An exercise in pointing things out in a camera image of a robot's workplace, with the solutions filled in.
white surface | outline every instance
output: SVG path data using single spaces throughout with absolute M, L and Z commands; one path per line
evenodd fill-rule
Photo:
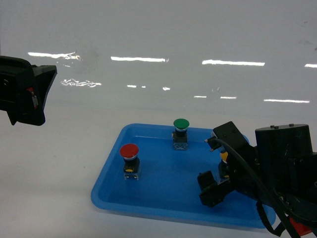
M 317 63 L 316 10 L 313 0 L 1 1 L 1 54 L 55 64 L 58 75 L 43 126 L 0 114 L 0 237 L 272 237 L 112 215 L 90 192 L 135 122 L 232 120 L 253 145 L 256 128 L 307 123 L 316 150 L 317 69 L 305 67 Z

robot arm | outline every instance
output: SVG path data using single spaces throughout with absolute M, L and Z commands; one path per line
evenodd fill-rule
M 204 205 L 213 207 L 236 190 L 271 206 L 291 237 L 299 237 L 295 222 L 317 229 L 317 153 L 313 152 L 308 125 L 290 124 L 256 130 L 257 146 L 252 147 L 233 122 L 213 130 L 206 140 L 211 150 L 228 153 L 219 164 L 222 181 L 216 183 L 210 171 L 198 176 Z M 262 221 L 265 214 L 258 208 Z M 284 229 L 270 232 L 280 236 Z

red part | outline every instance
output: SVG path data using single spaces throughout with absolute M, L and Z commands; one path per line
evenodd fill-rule
M 139 147 L 135 144 L 125 144 L 120 149 L 120 155 L 123 158 L 133 158 L 139 152 Z
M 291 217 L 289 218 L 289 221 L 301 237 L 312 232 L 312 230 L 309 227 L 306 227 L 301 223 L 295 222 L 294 219 Z
M 30 91 L 31 93 L 32 93 L 32 92 L 34 93 L 33 87 L 29 87 L 29 88 L 27 88 L 26 90 Z

blue tray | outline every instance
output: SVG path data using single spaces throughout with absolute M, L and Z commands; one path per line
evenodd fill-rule
M 188 149 L 174 150 L 173 126 L 130 124 L 124 127 L 95 183 L 93 204 L 122 215 L 191 224 L 264 228 L 256 202 L 234 191 L 213 208 L 201 204 L 199 172 L 218 174 L 218 151 L 204 142 L 212 129 L 188 128 Z M 119 149 L 126 143 L 139 147 L 140 179 L 123 177 Z M 265 207 L 271 224 L 275 212 Z

black camera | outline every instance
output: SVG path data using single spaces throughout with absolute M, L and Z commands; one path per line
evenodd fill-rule
M 45 122 L 45 101 L 56 74 L 55 65 L 36 66 L 0 56 L 0 110 L 7 111 L 12 125 Z

